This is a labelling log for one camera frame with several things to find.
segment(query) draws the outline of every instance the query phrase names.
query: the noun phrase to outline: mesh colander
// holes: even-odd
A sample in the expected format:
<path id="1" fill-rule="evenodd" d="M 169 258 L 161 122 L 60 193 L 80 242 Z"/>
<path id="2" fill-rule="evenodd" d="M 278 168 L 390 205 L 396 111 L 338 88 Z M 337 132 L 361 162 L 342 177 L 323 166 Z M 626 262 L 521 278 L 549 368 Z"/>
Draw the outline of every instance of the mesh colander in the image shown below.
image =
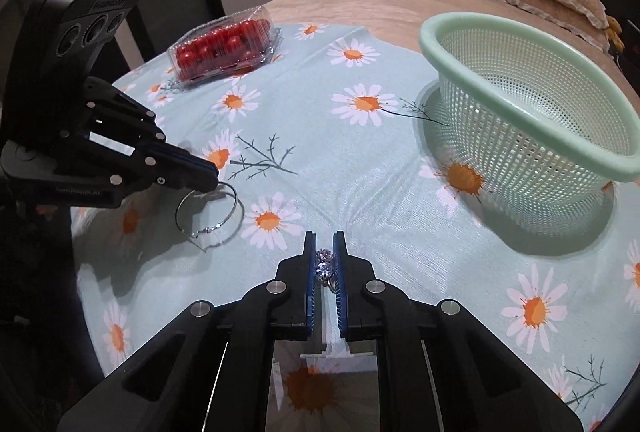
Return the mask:
<path id="1" fill-rule="evenodd" d="M 640 175 L 635 110 L 571 46 L 469 12 L 428 19 L 419 42 L 440 73 L 452 144 L 511 211 L 575 206 Z"/>

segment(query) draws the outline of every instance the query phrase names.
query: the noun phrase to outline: twig print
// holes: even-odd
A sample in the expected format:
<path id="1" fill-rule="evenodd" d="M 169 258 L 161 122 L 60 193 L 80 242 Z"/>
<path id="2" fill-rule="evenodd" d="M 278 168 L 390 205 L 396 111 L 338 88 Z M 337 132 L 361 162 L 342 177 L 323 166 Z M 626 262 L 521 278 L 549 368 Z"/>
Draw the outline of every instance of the twig print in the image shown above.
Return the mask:
<path id="1" fill-rule="evenodd" d="M 578 380 L 576 383 L 587 382 L 591 386 L 579 394 L 576 390 L 572 390 L 573 398 L 566 402 L 567 405 L 575 404 L 575 411 L 580 409 L 582 406 L 582 410 L 587 408 L 587 405 L 592 399 L 595 399 L 595 392 L 599 389 L 607 385 L 606 383 L 602 383 L 602 368 L 604 367 L 604 359 L 600 362 L 598 367 L 594 367 L 594 358 L 593 355 L 589 357 L 589 374 L 585 376 L 580 372 L 580 369 L 571 370 L 570 368 L 565 368 L 566 372 L 577 376 Z"/>
<path id="2" fill-rule="evenodd" d="M 290 174 L 296 174 L 295 172 L 293 172 L 292 170 L 288 170 L 286 168 L 284 168 L 282 166 L 282 164 L 284 163 L 285 159 L 287 158 L 288 155 L 292 154 L 293 149 L 295 149 L 295 147 L 290 147 L 289 149 L 287 149 L 285 151 L 285 153 L 282 155 L 282 157 L 280 159 L 277 159 L 275 157 L 275 142 L 279 139 L 276 135 L 270 136 L 269 138 L 269 149 L 267 149 L 266 152 L 262 152 L 260 149 L 258 149 L 255 146 L 255 140 L 252 139 L 251 142 L 246 141 L 245 139 L 242 139 L 241 136 L 236 136 L 237 139 L 239 139 L 240 141 L 242 141 L 242 143 L 244 143 L 245 148 L 243 149 L 244 151 L 247 150 L 251 150 L 254 151 L 255 153 L 257 153 L 261 159 L 258 159 L 255 162 L 249 162 L 244 158 L 244 155 L 240 155 L 240 160 L 234 160 L 232 159 L 229 163 L 231 165 L 241 165 L 241 169 L 235 171 L 231 177 L 229 179 L 233 179 L 235 178 L 237 175 L 239 175 L 241 172 L 244 172 L 245 170 L 249 170 L 251 168 L 255 168 L 257 169 L 257 171 L 249 174 L 249 176 L 247 177 L 247 179 L 253 179 L 255 176 L 262 174 L 263 176 L 267 175 L 267 171 L 270 168 L 274 168 L 276 170 L 281 170 L 283 172 L 288 172 Z"/>
<path id="3" fill-rule="evenodd" d="M 410 113 L 413 113 L 413 115 L 403 115 L 402 113 L 391 113 L 392 115 L 396 115 L 399 117 L 406 117 L 406 118 L 415 118 L 416 120 L 427 120 L 428 122 L 434 122 L 434 123 L 438 123 L 439 125 L 443 125 L 444 127 L 447 127 L 446 123 L 442 123 L 442 122 L 438 122 L 437 120 L 433 120 L 432 118 L 430 118 L 427 115 L 427 109 L 426 109 L 426 104 L 420 104 L 418 105 L 417 102 L 408 102 L 407 100 L 404 100 L 403 98 L 400 99 L 402 102 L 404 102 L 404 109 L 406 109 L 407 111 L 409 111 Z M 387 111 L 386 109 L 382 109 L 380 108 L 381 111 L 386 111 L 387 113 L 390 113 L 391 111 Z"/>

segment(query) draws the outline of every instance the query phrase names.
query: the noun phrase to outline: silver bangle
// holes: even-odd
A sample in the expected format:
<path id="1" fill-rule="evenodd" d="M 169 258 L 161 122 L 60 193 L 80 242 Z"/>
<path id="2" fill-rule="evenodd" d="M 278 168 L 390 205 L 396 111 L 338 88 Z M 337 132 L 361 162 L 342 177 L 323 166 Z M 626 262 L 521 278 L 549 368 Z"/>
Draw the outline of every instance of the silver bangle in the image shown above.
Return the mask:
<path id="1" fill-rule="evenodd" d="M 182 208 L 182 205 L 184 204 L 184 202 L 191 197 L 196 191 L 192 190 L 191 192 L 189 192 L 185 197 L 182 198 L 182 201 L 180 201 L 180 203 L 178 204 L 178 208 L 175 210 L 175 215 L 174 215 L 174 219 L 175 219 L 175 225 L 178 227 L 178 229 L 183 233 L 188 235 L 189 237 L 191 237 L 192 239 L 197 239 L 198 235 L 200 234 L 210 234 L 211 232 L 216 231 L 217 229 L 219 229 L 223 224 L 225 224 L 227 221 L 229 221 L 229 219 L 231 219 L 231 216 L 234 214 L 234 212 L 236 211 L 236 207 L 238 206 L 238 192 L 236 191 L 235 188 L 233 188 L 232 185 L 228 184 L 228 183 L 224 183 L 223 181 L 220 181 L 218 183 L 218 186 L 225 186 L 225 187 L 229 187 L 231 189 L 231 191 L 233 192 L 233 197 L 234 197 L 234 206 L 231 209 L 231 211 L 226 215 L 226 217 L 224 219 L 222 219 L 222 221 L 220 221 L 219 223 L 217 223 L 215 226 L 212 227 L 204 227 L 201 230 L 198 230 L 196 232 L 187 232 L 184 228 L 182 228 L 180 226 L 180 223 L 178 222 L 178 212 L 180 212 L 180 209 Z M 217 192 L 216 190 L 212 190 L 211 192 L 207 192 L 206 194 L 211 194 L 213 192 Z"/>

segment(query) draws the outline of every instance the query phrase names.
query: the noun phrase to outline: tomato package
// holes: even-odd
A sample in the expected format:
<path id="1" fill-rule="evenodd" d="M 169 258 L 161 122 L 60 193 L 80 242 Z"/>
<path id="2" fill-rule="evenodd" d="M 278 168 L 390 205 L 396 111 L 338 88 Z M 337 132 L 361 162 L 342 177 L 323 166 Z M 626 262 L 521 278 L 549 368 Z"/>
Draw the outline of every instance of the tomato package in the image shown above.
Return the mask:
<path id="1" fill-rule="evenodd" d="M 176 70 L 174 85 L 267 63 L 279 43 L 279 33 L 264 6 L 203 24 L 167 50 Z"/>

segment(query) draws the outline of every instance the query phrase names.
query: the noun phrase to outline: floral tablecloth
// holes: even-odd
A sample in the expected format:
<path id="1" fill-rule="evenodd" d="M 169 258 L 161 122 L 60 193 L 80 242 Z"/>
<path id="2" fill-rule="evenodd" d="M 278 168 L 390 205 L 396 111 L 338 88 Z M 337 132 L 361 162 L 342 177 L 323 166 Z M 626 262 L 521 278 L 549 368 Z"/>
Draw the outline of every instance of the floral tablecloth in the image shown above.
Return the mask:
<path id="1" fill-rule="evenodd" d="M 273 278 L 306 230 L 327 248 L 344 230 L 350 252 L 409 297 L 460 300 L 592 430 L 640 359 L 640 189 L 607 186 L 587 234 L 527 234 L 481 202 L 475 171 L 423 119 L 440 101 L 422 55 L 358 27 L 281 28 L 274 61 L 246 75 L 168 90 L 163 55 L 116 82 L 170 143 L 216 164 L 241 208 L 195 242 L 174 225 L 182 192 L 156 186 L 116 210 L 74 211 L 78 288 L 104 372 L 191 301 L 238 300 Z M 202 228 L 231 203 L 185 210 Z M 379 427 L 375 361 L 339 340 L 326 300 L 322 348 L 276 347 L 270 430 Z"/>

